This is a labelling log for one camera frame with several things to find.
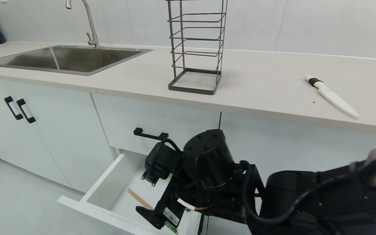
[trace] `cabinet door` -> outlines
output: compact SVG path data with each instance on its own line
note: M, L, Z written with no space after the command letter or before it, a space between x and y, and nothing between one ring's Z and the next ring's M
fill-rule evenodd
M9 82L72 188L88 191L113 162L90 93Z
M266 183L283 170L326 171L367 159L376 134L222 113L221 129L236 162L247 160Z
M0 80L0 159L70 186L33 126L24 118L14 118L4 101L8 96L13 98L10 103L13 111L19 114L15 104L19 97L13 95L8 82Z

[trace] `knife handle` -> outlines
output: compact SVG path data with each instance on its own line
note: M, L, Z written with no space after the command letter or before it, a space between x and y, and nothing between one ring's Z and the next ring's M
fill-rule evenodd
M330 91L330 89L327 88L327 86L324 85L324 83L321 80L319 80L319 79L317 79L317 78L315 78L311 75L305 75L304 79L306 79L307 82L310 83L310 85L314 86L317 89L323 89L323 90Z

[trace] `faucet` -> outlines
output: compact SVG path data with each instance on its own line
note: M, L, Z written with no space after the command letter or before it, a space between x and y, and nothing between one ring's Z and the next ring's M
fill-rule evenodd
M86 33L86 35L89 38L88 44L90 46L95 46L95 48L100 48L100 43L98 42L98 36L95 33L94 22L92 21L91 10L89 9L89 6L86 0L82 0L82 2L85 5L86 13L88 14L88 19L89 19L89 25L91 27L91 32L92 32L92 39L89 33ZM71 0L66 0L66 9L72 9Z

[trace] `metal dish rack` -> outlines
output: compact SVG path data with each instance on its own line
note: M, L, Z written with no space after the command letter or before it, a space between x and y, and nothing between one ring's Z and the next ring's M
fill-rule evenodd
M173 91L180 91L180 92L191 92L203 95L214 95L217 89L217 86L221 79L221 66L223 63L223 50L224 50L224 31L226 28L226 13L227 13L227 1L228 0L221 0L221 12L215 13L182 13L182 2L185 0L166 0L168 4L168 11L169 11L169 26L170 26L170 40L172 46L172 67L173 67L173 74L174 79L169 83L168 89ZM179 15L176 17L172 17L172 4L171 2L178 1L179 2ZM216 17L216 19L212 20L204 20L204 19L187 19L190 17L198 17L198 18L205 18L205 17ZM173 23L179 23L176 32L174 32ZM186 26L187 24L200 24L200 26ZM215 38L204 38L204 37L184 37L184 30L187 29L214 29L220 31L219 35L216 35ZM218 42L218 48L215 49L215 52L211 52L209 49L188 49L185 50L184 43L187 41L215 41ZM187 67L185 64L185 56L192 55L192 56L208 56L216 58L216 68L214 70L204 70L204 69L196 69ZM182 59L182 66L176 64L177 61ZM177 69L182 69L181 73L177 73ZM197 88L188 88L188 87L181 87L176 86L176 82L187 72L194 72L194 73L207 73L207 74L215 74L215 86L212 90L207 89L197 89Z

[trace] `faucet handle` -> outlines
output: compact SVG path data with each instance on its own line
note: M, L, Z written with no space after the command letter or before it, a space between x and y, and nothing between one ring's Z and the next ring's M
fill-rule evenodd
M89 33L86 33L86 35L88 36L89 40L92 40L91 35Z
M89 33L86 33L86 35L89 38L88 45L93 46L97 44L97 41L91 39L91 35Z

